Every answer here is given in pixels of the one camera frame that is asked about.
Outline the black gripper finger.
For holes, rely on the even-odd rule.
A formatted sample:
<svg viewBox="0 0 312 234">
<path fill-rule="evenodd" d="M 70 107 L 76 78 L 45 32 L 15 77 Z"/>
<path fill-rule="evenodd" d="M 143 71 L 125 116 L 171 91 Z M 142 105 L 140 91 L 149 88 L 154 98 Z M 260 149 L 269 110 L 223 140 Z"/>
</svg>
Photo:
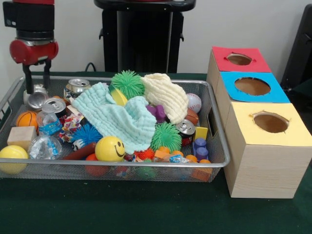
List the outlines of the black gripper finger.
<svg viewBox="0 0 312 234">
<path fill-rule="evenodd" d="M 23 69 L 23 72 L 25 74 L 26 92 L 27 92 L 27 94 L 31 95 L 33 93 L 33 81 L 32 81 L 30 66 L 23 64 L 22 69 Z"/>
<path fill-rule="evenodd" d="M 43 86 L 44 88 L 49 88 L 50 86 L 50 68 L 51 68 L 51 60 L 45 60 L 45 66 L 43 71 Z"/>
</svg>

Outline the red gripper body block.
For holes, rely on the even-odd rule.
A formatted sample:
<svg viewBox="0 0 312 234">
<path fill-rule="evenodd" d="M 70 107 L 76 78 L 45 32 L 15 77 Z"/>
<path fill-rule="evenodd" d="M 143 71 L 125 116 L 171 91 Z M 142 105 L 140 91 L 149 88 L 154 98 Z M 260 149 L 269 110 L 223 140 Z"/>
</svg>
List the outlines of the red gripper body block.
<svg viewBox="0 0 312 234">
<path fill-rule="evenodd" d="M 29 45 L 26 42 L 16 39 L 10 43 L 10 55 L 15 63 L 24 65 L 35 65 L 46 59 L 53 60 L 59 51 L 57 42 L 50 42 L 43 45 Z"/>
</svg>

